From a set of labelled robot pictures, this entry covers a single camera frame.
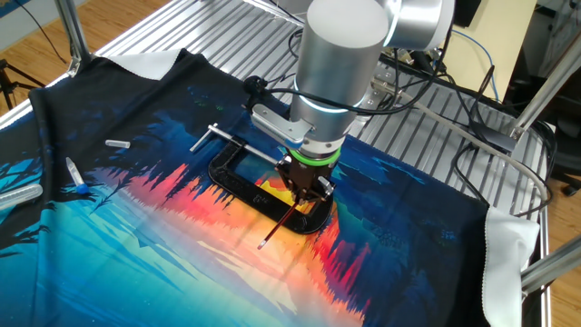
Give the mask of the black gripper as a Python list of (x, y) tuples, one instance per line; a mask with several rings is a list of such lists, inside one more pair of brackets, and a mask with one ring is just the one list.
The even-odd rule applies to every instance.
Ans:
[(307, 202), (326, 202), (335, 190), (335, 184), (330, 181), (334, 168), (334, 163), (316, 166), (296, 158), (283, 158), (275, 166), (295, 203), (301, 202), (301, 190), (302, 199)]

